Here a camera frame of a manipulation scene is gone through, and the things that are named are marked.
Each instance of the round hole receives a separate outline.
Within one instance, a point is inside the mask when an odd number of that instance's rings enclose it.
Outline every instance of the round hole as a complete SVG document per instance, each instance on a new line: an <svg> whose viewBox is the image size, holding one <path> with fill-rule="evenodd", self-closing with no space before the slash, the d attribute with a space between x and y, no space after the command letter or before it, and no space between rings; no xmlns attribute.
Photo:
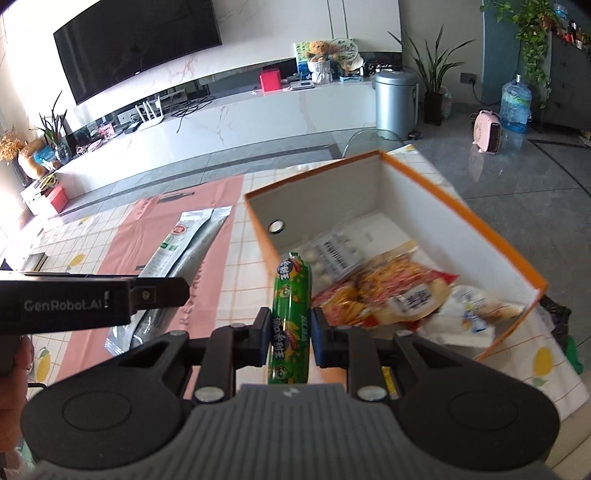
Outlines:
<svg viewBox="0 0 591 480"><path fill-rule="evenodd" d="M283 229L285 228L285 222L283 220L275 220L274 222L272 222L269 225L269 233L272 233L274 235L281 233L283 231Z"/></svg>

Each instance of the gray cabinet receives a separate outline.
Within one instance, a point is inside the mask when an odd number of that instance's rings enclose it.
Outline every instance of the gray cabinet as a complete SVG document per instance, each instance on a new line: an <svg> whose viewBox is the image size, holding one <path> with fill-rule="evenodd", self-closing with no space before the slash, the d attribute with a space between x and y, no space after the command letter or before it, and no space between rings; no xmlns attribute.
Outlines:
<svg viewBox="0 0 591 480"><path fill-rule="evenodd" d="M537 117L543 122L591 131L591 54L552 37L550 96Z"/></svg>

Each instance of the ribbed gray surface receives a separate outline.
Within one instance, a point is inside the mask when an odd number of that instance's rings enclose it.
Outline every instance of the ribbed gray surface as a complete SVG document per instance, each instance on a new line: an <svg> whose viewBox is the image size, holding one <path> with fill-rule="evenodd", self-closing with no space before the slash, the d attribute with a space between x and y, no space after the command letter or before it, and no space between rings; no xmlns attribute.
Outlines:
<svg viewBox="0 0 591 480"><path fill-rule="evenodd" d="M353 400L339 385L296 388L249 385L227 403L196 408L182 432L166 448L142 462L98 472L76 472L42 463L30 478L556 480L558 477L541 463L499 474L463 471L441 463L406 439L386 406Z"/></svg>

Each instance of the television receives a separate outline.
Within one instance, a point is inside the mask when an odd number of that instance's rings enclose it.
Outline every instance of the television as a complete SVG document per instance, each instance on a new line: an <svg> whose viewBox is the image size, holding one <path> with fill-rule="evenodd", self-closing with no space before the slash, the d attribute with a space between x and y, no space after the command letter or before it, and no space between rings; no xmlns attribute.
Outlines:
<svg viewBox="0 0 591 480"><path fill-rule="evenodd" d="M77 105L156 65L222 44L211 0L100 0L53 36Z"/></svg>

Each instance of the electrical outlet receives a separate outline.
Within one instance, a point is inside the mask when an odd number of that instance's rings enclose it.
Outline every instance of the electrical outlet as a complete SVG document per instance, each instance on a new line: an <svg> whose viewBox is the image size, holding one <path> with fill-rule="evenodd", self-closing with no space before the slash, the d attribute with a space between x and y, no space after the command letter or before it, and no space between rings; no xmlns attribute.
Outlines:
<svg viewBox="0 0 591 480"><path fill-rule="evenodd" d="M467 84L471 84L474 83L476 84L476 73L466 73L466 72L462 72L460 74L460 83L467 83Z"/></svg>

